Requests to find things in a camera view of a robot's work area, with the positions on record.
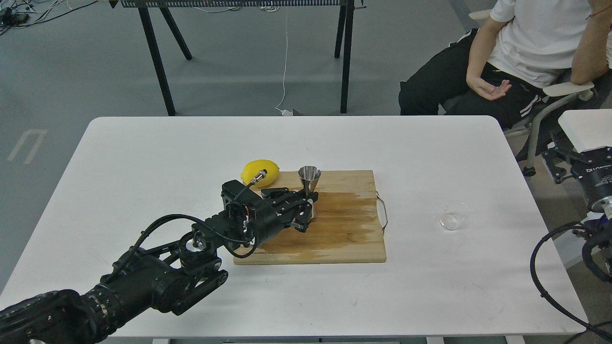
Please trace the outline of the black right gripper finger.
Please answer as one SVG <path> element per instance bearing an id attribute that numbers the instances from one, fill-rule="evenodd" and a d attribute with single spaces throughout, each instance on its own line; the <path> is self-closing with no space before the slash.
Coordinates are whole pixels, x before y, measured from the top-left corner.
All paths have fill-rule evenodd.
<path id="1" fill-rule="evenodd" d="M 577 175 L 574 172 L 569 172 L 570 169 L 562 168 L 559 165 L 562 163 L 562 161 L 564 161 L 570 166 L 573 166 L 573 164 L 581 160 L 581 154 L 578 153 L 573 146 L 550 143 L 548 145 L 548 150 L 542 152 L 541 156 L 546 169 L 553 179 L 553 183 L 561 184 L 570 178 L 577 180 L 581 179 L 581 175 Z"/>

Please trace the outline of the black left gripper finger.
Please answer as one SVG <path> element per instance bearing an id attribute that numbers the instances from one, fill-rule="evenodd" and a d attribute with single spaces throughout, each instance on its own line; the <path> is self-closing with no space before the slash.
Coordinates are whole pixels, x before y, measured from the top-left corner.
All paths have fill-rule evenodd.
<path id="1" fill-rule="evenodd" d="M 291 218 L 286 224 L 286 228 L 293 228 L 300 233 L 305 233 L 312 219 L 313 205 L 310 203 L 301 204 L 293 209 Z"/>
<path id="2" fill-rule="evenodd" d="M 262 189 L 261 196 L 276 211 L 288 211 L 289 209 L 305 209 L 306 205 L 317 202 L 319 194 L 306 191 L 306 189 L 272 188 Z"/>

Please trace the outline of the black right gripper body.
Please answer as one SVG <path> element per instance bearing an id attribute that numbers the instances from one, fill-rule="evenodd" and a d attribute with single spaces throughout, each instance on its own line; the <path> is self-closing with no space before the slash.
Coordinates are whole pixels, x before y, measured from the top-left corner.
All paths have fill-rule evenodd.
<path id="1" fill-rule="evenodd" d="M 572 176 L 579 182 L 579 189 L 589 211 L 611 213 L 611 161 L 576 161 L 572 166 Z"/>

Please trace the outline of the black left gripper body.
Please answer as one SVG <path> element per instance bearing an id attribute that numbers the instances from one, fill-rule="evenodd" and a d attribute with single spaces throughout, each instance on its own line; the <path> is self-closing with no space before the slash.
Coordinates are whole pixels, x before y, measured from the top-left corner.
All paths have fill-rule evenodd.
<path id="1" fill-rule="evenodd" d="M 260 246 L 285 229 L 293 213 L 293 209 L 276 211 L 261 192 L 237 180 L 223 183 L 221 198 L 221 240 L 227 249 Z"/>

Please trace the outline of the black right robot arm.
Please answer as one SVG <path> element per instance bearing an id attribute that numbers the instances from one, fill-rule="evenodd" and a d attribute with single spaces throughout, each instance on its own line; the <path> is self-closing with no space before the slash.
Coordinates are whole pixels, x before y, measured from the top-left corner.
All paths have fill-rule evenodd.
<path id="1" fill-rule="evenodd" d="M 611 322 L 593 325 L 584 322 L 562 307 L 540 282 L 536 270 L 537 254 L 543 244 L 557 238 L 555 246 L 566 268 L 583 263 L 599 280 L 610 284 L 611 241 L 612 241 L 612 158 L 611 147 L 603 146 L 594 150 L 577 152 L 574 148 L 553 146 L 542 153 L 545 166 L 557 184 L 573 178 L 579 183 L 588 217 L 561 225 L 544 235 L 536 244 L 529 261 L 531 278 L 540 296 L 557 311 L 584 327 L 584 331 L 566 340 L 569 344 L 584 333 L 591 332 L 606 342 L 611 342 L 611 333 L 603 327 Z"/>

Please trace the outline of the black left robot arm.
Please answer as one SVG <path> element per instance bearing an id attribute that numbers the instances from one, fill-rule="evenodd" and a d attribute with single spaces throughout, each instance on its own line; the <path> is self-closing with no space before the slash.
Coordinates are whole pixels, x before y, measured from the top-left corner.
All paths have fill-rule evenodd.
<path id="1" fill-rule="evenodd" d="M 201 220 L 169 214 L 155 220 L 113 272 L 81 295 L 50 291 L 1 311 L 3 344 L 96 344 L 147 309 L 182 315 L 221 287 L 220 247 L 247 258 L 282 230 L 306 232 L 318 193 L 304 187 L 263 189 L 232 180 L 221 187 L 224 209 Z"/>

